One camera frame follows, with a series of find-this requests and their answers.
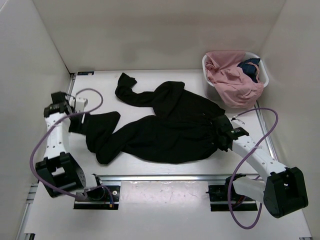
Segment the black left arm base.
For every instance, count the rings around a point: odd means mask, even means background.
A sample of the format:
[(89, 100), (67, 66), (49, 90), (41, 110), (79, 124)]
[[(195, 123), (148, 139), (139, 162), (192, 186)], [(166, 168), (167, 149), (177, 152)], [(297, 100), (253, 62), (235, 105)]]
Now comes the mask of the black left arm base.
[(85, 199), (75, 200), (74, 210), (118, 210), (121, 196), (120, 182), (111, 182), (110, 184), (101, 182), (101, 187), (92, 187), (85, 189), (81, 193)]

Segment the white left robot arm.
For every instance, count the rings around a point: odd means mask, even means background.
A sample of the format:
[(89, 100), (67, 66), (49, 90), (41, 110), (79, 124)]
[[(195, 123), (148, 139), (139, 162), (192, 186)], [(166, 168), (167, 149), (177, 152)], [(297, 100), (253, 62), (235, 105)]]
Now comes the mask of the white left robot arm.
[(58, 91), (51, 94), (52, 103), (44, 111), (47, 130), (43, 160), (35, 164), (36, 173), (47, 183), (65, 192), (84, 188), (85, 173), (70, 153), (69, 134), (84, 133), (86, 98)]

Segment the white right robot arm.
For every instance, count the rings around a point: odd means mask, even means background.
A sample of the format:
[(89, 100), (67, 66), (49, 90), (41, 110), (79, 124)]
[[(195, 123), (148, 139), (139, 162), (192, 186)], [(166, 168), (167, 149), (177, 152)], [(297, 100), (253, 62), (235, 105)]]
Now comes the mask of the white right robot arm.
[(262, 178), (257, 181), (233, 173), (226, 179), (224, 188), (229, 202), (240, 196), (249, 197), (263, 204), (277, 219), (308, 206), (305, 179), (299, 168), (289, 168), (273, 159), (246, 130), (225, 115), (213, 119), (212, 125), (218, 136), (218, 146), (241, 156)]

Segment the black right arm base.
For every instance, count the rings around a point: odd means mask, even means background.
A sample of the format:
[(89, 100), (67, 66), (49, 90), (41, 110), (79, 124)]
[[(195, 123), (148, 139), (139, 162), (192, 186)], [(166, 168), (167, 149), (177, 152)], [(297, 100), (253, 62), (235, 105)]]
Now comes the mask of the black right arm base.
[[(209, 185), (208, 191), (211, 212), (228, 212), (227, 187), (225, 185)], [(235, 212), (257, 211), (255, 200), (236, 193), (231, 194), (231, 206)]]

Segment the black trousers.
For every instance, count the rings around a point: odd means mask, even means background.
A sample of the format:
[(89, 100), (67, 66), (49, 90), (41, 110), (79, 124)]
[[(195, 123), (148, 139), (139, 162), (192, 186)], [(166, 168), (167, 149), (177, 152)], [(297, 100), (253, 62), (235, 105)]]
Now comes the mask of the black trousers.
[(154, 91), (135, 93), (136, 80), (123, 73), (115, 90), (122, 102), (140, 108), (152, 108), (153, 115), (116, 126), (116, 111), (86, 115), (85, 141), (97, 161), (108, 165), (121, 152), (140, 159), (181, 164), (209, 158), (218, 150), (213, 120), (225, 115), (216, 103), (187, 91), (185, 84), (166, 81)]

